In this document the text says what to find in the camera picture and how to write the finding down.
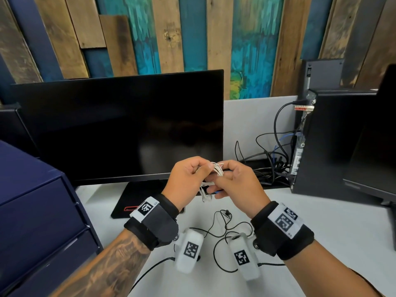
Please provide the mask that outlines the person's left hand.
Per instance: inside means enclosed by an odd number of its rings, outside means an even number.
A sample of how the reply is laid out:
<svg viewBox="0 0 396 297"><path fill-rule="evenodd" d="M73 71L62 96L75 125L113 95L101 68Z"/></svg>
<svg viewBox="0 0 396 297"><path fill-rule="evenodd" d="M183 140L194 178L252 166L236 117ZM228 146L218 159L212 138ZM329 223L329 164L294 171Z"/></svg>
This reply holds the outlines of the person's left hand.
<svg viewBox="0 0 396 297"><path fill-rule="evenodd" d="M188 205L199 191L198 169L214 169L214 164L207 159L195 156L177 162L162 191L179 211Z"/></svg>

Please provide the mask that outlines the person's right hand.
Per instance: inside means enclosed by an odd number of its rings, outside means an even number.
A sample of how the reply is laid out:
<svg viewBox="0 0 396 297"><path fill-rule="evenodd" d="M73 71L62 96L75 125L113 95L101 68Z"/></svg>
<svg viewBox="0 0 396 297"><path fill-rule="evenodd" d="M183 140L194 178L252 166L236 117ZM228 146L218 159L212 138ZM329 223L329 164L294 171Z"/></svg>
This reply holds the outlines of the person's right hand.
<svg viewBox="0 0 396 297"><path fill-rule="evenodd" d="M236 180L232 188L219 188L215 184L209 186L207 193L212 194L220 190L215 195L216 199L230 197L235 206L244 212L250 219L253 219L271 200L262 188L254 171L235 160L226 160L219 163L224 174L234 174Z"/></svg>

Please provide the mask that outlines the person's right forearm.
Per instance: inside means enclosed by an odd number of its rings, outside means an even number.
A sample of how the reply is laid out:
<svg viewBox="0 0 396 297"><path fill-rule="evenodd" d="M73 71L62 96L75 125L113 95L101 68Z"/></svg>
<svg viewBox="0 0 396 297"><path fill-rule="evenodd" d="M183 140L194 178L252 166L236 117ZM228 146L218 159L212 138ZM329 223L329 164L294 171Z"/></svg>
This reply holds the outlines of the person's right forearm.
<svg viewBox="0 0 396 297"><path fill-rule="evenodd" d="M384 297L316 240L284 263L305 297Z"/></svg>

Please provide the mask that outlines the person's left forearm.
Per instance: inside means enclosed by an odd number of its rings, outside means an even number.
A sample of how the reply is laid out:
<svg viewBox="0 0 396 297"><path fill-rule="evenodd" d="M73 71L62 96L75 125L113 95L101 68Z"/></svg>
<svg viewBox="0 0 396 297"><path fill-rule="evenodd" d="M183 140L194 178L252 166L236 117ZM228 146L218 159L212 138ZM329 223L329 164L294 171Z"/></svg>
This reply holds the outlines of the person's left forearm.
<svg viewBox="0 0 396 297"><path fill-rule="evenodd" d="M125 229L49 297L127 297L150 254L150 249Z"/></svg>

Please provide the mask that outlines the black power strip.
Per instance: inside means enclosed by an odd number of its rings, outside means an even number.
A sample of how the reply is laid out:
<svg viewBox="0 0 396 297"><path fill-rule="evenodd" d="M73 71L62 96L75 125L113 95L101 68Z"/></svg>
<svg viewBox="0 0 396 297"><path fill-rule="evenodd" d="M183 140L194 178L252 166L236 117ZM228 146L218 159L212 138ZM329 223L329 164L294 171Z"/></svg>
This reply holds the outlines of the black power strip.
<svg viewBox="0 0 396 297"><path fill-rule="evenodd" d="M289 165L280 159L275 159L274 163L270 160L240 160L241 163L252 168L261 186L264 189L290 188L290 180L288 178Z"/></svg>

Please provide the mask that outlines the grey desk partition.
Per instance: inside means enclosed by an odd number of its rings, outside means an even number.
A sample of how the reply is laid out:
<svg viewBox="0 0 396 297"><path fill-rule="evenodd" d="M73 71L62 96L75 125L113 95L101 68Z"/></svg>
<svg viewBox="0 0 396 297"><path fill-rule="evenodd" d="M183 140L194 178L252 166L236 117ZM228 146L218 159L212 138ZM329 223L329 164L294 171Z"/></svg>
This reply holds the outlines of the grey desk partition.
<svg viewBox="0 0 396 297"><path fill-rule="evenodd" d="M239 142L244 158L262 153L255 139L268 152L276 145L273 124L276 113L297 96L227 100L224 102L223 159L236 159L235 144Z"/></svg>

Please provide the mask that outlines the black monitor stand base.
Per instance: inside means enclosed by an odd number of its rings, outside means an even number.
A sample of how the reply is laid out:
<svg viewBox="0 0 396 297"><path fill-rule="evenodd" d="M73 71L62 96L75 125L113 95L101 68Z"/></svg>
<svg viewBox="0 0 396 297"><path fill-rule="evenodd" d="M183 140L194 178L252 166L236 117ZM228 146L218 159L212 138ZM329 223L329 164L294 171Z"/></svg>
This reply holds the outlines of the black monitor stand base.
<svg viewBox="0 0 396 297"><path fill-rule="evenodd" d="M111 213L112 219L126 219L149 196L161 193L167 179L129 182Z"/></svg>

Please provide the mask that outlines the large black monitor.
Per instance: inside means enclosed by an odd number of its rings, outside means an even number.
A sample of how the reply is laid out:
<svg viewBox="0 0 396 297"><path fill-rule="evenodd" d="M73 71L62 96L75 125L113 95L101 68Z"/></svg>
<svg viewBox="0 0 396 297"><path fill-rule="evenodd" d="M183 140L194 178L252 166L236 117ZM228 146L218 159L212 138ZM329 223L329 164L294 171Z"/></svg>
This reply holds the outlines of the large black monitor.
<svg viewBox="0 0 396 297"><path fill-rule="evenodd" d="M168 178L223 160L224 70L12 85L39 158L74 185Z"/></svg>

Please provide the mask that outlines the black desktop computer tower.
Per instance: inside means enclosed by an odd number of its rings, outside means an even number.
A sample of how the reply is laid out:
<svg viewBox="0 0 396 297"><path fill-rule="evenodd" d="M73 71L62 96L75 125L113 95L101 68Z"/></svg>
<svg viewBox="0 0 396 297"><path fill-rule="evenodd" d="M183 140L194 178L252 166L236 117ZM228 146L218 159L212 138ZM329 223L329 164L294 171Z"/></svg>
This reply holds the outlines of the black desktop computer tower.
<svg viewBox="0 0 396 297"><path fill-rule="evenodd" d="M376 90L309 89L305 111L297 128L290 175L291 192L367 205L381 199L349 189L344 175L368 116L365 107Z"/></svg>

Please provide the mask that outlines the black computer case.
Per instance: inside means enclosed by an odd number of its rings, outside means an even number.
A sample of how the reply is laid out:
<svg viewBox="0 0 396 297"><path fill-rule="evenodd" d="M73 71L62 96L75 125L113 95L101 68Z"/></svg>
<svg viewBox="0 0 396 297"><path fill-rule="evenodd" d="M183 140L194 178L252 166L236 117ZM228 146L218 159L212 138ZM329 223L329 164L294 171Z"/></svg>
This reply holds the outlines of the black computer case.
<svg viewBox="0 0 396 297"><path fill-rule="evenodd" d="M298 77L297 99L303 100L309 89L340 87L344 59L302 60Z"/></svg>

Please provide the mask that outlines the black monitor with stand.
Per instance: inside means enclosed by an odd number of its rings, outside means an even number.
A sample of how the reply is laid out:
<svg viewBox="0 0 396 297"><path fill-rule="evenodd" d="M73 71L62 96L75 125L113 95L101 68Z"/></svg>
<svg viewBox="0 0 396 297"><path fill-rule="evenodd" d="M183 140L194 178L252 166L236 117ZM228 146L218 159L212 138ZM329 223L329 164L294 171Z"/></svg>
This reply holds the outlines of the black monitor with stand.
<svg viewBox="0 0 396 297"><path fill-rule="evenodd" d="M396 63L384 74L351 157L344 184L381 198L396 214Z"/></svg>

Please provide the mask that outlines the dark blue drawer cabinet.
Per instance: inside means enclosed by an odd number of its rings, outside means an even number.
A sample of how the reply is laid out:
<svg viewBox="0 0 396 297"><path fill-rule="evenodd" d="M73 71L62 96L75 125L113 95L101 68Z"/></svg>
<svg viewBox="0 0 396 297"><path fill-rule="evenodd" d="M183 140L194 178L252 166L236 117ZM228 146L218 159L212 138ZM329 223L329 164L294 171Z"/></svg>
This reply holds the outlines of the dark blue drawer cabinet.
<svg viewBox="0 0 396 297"><path fill-rule="evenodd" d="M47 297L101 251L66 175L0 140L0 297Z"/></svg>

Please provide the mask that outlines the black box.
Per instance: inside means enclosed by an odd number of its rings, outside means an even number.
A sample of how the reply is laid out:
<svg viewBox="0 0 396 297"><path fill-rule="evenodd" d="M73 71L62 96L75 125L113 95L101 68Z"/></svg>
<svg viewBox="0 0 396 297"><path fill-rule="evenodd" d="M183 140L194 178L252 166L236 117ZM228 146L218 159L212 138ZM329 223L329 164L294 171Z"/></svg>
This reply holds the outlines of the black box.
<svg viewBox="0 0 396 297"><path fill-rule="evenodd" d="M36 144L22 120L21 106L18 103L0 104L0 140L40 158Z"/></svg>

